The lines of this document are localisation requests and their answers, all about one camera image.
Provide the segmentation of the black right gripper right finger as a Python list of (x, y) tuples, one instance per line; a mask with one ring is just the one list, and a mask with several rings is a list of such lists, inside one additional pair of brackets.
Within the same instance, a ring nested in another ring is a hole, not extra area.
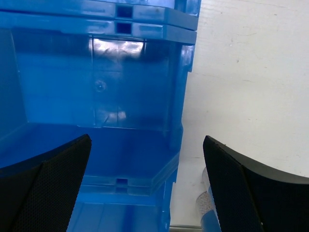
[(307, 232), (309, 179), (203, 142), (210, 188), (223, 232)]

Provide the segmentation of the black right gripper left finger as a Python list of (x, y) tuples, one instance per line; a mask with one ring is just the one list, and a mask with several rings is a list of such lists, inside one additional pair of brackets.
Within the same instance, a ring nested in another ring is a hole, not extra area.
[(65, 232), (90, 156), (84, 134), (0, 170), (2, 232)]

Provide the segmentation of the blue-label salt shaker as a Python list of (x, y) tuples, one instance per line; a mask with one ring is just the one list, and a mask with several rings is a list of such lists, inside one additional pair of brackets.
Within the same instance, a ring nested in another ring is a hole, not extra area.
[(201, 193), (196, 199), (196, 207), (199, 213), (202, 231), (221, 232), (207, 168), (205, 168), (202, 173), (202, 184), (206, 191)]

